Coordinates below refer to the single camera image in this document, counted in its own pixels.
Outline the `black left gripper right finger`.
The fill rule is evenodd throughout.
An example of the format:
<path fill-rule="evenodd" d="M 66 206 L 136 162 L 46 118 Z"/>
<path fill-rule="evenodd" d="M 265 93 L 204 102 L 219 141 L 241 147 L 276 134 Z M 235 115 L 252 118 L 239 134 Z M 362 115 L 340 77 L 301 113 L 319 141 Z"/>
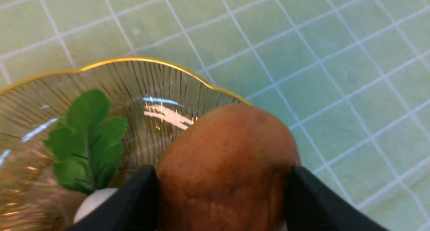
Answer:
<path fill-rule="evenodd" d="M 303 166 L 293 166 L 285 186 L 289 231 L 385 231 Z"/>

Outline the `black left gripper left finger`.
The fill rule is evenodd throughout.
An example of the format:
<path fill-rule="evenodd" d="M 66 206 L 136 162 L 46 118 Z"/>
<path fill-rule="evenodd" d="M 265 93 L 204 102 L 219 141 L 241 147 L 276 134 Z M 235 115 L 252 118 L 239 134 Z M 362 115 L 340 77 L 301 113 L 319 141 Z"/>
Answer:
<path fill-rule="evenodd" d="M 123 187 L 68 231 L 155 231 L 160 185 L 155 168 L 144 165 Z"/>

